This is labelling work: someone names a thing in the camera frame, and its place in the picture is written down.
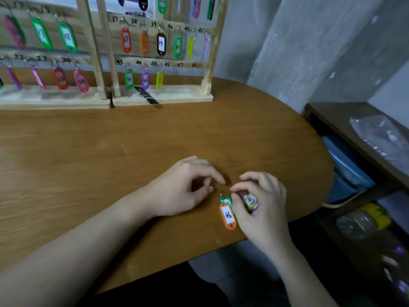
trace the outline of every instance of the hand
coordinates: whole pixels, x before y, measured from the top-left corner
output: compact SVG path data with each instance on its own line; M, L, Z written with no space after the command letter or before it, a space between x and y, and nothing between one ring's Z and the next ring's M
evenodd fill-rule
M285 199L287 190L276 177L265 172L246 172L242 180L258 180L240 182L230 190L248 190L257 197L258 209L249 214L243 201L236 193L232 193L234 213L243 233L263 253L274 259L280 256L282 250L292 246L285 214Z
M203 186L192 192L192 181L198 177L204 177ZM176 215L193 209L213 191L212 178L226 183L207 160L192 156L178 161L147 186L128 196L137 194L138 198L147 201L153 217Z

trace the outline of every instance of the person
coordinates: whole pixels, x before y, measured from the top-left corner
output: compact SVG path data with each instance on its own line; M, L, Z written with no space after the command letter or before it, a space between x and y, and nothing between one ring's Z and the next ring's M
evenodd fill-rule
M192 181L203 186L192 191ZM292 243L285 215L286 189L271 174L246 172L231 187L238 225L276 266L291 306L337 306ZM145 187L28 255L0 275L2 306L75 306L127 240L146 221L193 209L225 184L207 160L178 161ZM235 193L248 190L259 208L249 214Z

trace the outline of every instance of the rack base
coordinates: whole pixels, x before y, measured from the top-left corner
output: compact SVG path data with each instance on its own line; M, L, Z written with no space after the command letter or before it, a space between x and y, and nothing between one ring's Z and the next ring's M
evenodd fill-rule
M122 97L112 97L115 106L140 106L149 104L136 89L120 86ZM159 104L213 101L211 94L203 94L200 85L163 85L161 89L150 86L148 92Z
M59 109L108 109L110 99L102 100L97 87L80 93L76 86L59 90L57 86L24 85L18 90L15 85L4 85L0 90L0 110L59 110Z

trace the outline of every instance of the blue plastic container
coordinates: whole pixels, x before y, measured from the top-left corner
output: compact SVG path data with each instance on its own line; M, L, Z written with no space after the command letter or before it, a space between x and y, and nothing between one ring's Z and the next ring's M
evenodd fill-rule
M327 203L346 199L375 186L375 182L358 166L361 156L344 140L336 135L323 136L322 140L336 166Z

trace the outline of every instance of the clear plastic bag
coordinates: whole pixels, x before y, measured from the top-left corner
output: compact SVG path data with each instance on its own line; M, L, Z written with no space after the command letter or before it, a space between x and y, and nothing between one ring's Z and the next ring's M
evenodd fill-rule
M349 120L358 136L396 169L409 175L409 143L386 115Z

